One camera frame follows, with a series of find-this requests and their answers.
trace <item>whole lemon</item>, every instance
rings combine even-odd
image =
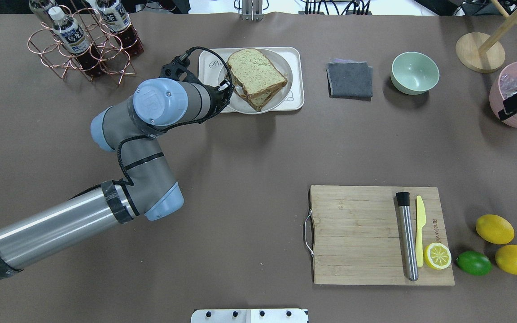
[[[517,275],[517,245],[509,244],[496,251],[496,264],[501,270]]]
[[[476,220],[476,232],[482,239],[494,244],[506,244],[513,239],[513,227],[503,217],[486,214]]]

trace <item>green lime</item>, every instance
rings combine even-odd
[[[492,270],[490,259],[476,251],[465,251],[460,253],[460,256],[456,259],[456,263],[461,270],[476,276],[484,276]]]

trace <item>plate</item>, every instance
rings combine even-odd
[[[289,94],[291,87],[293,86],[293,71],[291,70],[291,67],[289,63],[283,58],[281,55],[270,51],[268,49],[262,49],[257,48],[257,51],[263,53],[275,66],[275,68],[287,78],[287,84],[279,90],[277,94],[271,98],[271,100],[263,107],[263,109],[260,112],[257,112],[255,109],[253,109],[248,102],[240,98],[238,96],[238,93],[243,94],[243,90],[241,86],[235,85],[235,91],[232,94],[232,97],[230,98],[230,104],[228,105],[231,109],[235,110],[239,113],[244,114],[261,114],[265,112],[269,112],[272,109],[279,106],[287,95]],[[219,72],[218,77],[218,83],[222,82],[226,78],[226,68],[224,66],[222,67],[221,71]]]

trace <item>wooden cutting board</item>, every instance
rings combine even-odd
[[[315,284],[454,285],[452,266],[435,270],[424,264],[418,280],[404,276],[396,193],[410,192],[412,228],[416,237],[416,196],[422,196],[426,225],[423,246],[448,246],[437,188],[392,186],[310,187]]]

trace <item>folded cloth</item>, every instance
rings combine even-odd
[[[326,64],[331,98],[372,98],[372,66],[365,61],[334,59]]]

